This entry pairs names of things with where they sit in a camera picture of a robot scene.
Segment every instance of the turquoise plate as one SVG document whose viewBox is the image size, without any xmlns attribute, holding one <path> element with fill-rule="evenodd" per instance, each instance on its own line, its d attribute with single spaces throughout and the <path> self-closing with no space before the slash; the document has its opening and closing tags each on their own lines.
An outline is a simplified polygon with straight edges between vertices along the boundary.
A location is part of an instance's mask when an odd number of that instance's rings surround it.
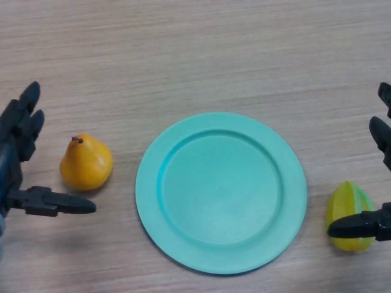
<svg viewBox="0 0 391 293">
<path fill-rule="evenodd" d="M 189 117 L 142 158 L 136 204 L 145 230 L 177 262 L 234 274 L 276 258 L 298 233 L 307 186 L 281 136 L 246 116 Z"/>
</svg>

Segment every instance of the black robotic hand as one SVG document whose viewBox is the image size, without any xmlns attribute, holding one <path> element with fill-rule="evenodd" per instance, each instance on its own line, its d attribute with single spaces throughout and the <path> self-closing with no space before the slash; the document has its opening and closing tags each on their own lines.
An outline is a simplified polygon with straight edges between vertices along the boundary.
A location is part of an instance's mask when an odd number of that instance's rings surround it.
<svg viewBox="0 0 391 293">
<path fill-rule="evenodd" d="M 20 164 L 33 155 L 35 141 L 45 120 L 41 110 L 33 114 L 39 96 L 39 83 L 33 82 L 19 99 L 11 100 L 0 116 L 1 221 L 12 208 L 24 209 L 31 215 L 49 217 L 55 217 L 58 212 L 88 214 L 96 211 L 96 206 L 91 201 L 55 193 L 48 187 L 34 186 L 28 190 L 20 190 L 23 180 Z"/>
<path fill-rule="evenodd" d="M 378 95 L 389 108 L 391 118 L 391 85 L 382 82 Z M 384 165 L 391 171 L 391 128 L 380 118 L 372 117 L 369 130 L 379 150 L 384 153 Z M 364 211 L 332 222 L 327 231 L 330 237 L 375 237 L 377 241 L 391 240 L 391 203 L 384 203 L 378 211 Z"/>
</svg>

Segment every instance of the yellow pear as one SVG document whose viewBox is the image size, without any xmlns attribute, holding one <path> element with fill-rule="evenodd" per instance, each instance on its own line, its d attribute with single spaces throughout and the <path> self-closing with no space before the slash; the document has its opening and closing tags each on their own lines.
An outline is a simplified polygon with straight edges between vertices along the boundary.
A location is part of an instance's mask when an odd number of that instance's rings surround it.
<svg viewBox="0 0 391 293">
<path fill-rule="evenodd" d="M 88 134 L 72 137 L 60 163 L 62 179 L 72 188 L 92 190 L 103 185 L 112 170 L 110 149 Z"/>
</svg>

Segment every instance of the tabletop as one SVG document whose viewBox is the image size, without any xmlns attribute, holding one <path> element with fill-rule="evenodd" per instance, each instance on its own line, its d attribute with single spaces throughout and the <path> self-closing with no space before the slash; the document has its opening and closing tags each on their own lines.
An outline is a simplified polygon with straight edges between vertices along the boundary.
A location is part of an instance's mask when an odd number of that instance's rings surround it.
<svg viewBox="0 0 391 293">
<path fill-rule="evenodd" d="M 389 0 L 3 0 L 1 109 L 32 81 L 46 123 L 24 187 L 65 192 L 59 162 L 82 132 L 112 150 L 98 211 L 44 218 L 12 211 L 0 292 L 386 292 L 391 246 L 337 252 L 324 230 L 327 199 L 344 180 L 390 201 L 391 174 L 368 131 L 387 120 L 377 97 L 391 81 Z M 171 261 L 139 220 L 141 157 L 166 127 L 229 111 L 279 132 L 308 184 L 302 228 L 275 261 L 215 277 Z"/>
</svg>

